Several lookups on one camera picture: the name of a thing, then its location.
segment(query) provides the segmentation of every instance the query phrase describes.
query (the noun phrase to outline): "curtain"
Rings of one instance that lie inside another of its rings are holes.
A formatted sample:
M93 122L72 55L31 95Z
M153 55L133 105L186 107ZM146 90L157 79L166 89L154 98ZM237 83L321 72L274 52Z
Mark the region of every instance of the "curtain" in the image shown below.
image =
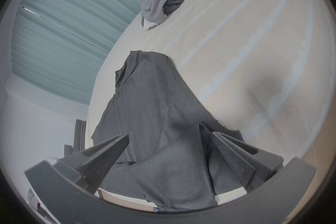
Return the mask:
M13 73L88 104L104 59L141 11L139 1L21 0L13 25Z

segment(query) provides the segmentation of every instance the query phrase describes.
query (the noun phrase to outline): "brown floor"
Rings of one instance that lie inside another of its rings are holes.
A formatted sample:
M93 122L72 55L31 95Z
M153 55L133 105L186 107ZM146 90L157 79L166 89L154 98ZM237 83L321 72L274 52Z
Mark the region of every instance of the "brown floor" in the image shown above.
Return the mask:
M301 158L306 163L316 167L316 174L302 197L299 204L288 216L284 223L290 220L304 207L310 200L317 188L326 176L332 161L336 155L336 95L334 95L327 118L322 126L320 133L313 142L312 146Z

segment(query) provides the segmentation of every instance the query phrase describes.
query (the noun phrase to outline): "mattress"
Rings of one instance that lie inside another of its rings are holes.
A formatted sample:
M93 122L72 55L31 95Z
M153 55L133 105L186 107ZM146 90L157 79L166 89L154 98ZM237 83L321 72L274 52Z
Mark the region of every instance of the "mattress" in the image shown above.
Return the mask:
M221 124L286 164L305 153L328 112L334 31L323 0L185 0L149 31L137 15L97 74L85 146L115 92L115 71L130 51L155 51Z

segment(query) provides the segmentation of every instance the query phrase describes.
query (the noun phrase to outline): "curtain fold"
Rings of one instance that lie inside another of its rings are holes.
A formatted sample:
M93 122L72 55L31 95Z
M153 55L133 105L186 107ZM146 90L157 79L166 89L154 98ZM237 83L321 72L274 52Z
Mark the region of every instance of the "curtain fold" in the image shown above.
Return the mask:
M141 11L139 1L21 0L13 25L13 72L88 104L104 59Z

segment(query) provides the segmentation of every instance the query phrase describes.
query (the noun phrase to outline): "bed sheet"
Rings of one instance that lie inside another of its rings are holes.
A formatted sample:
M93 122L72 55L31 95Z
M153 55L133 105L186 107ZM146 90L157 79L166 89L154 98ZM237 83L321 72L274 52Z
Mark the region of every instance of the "bed sheet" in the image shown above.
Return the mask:
M335 87L335 26L323 0L185 0L144 31L140 15L103 63L89 105L86 148L130 51L168 55L191 91L245 142L283 156L309 148Z

